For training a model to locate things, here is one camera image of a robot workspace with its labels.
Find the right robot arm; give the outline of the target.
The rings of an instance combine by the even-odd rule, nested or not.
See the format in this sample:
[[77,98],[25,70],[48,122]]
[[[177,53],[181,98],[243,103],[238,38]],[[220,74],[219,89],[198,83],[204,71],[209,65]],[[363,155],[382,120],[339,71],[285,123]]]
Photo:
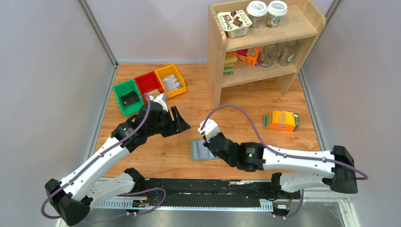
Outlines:
[[214,136],[201,135],[203,146],[231,167],[246,172],[276,170],[270,184],[270,192],[276,198],[315,187],[329,187],[344,194],[358,192],[354,158],[344,146],[309,152],[264,147],[256,142],[238,144],[221,132]]

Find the green card holder wallet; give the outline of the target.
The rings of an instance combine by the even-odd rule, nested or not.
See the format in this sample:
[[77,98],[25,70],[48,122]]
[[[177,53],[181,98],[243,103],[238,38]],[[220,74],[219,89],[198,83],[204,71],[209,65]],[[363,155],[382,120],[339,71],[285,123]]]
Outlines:
[[213,160],[218,157],[214,156],[207,147],[203,146],[203,140],[192,140],[191,145],[191,160]]

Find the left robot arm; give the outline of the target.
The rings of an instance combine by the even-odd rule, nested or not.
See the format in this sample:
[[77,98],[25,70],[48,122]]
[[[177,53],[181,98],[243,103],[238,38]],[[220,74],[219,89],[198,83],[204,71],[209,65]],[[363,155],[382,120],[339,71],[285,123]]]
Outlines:
[[149,101],[137,114],[120,123],[102,147],[79,168],[61,180],[49,180],[45,184],[48,198],[43,206],[50,203],[58,213],[57,218],[71,227],[83,221],[98,204],[115,196],[148,193],[144,177],[134,168],[102,183],[98,180],[149,137],[160,134],[165,138],[190,128],[176,106],[167,108],[162,101]]

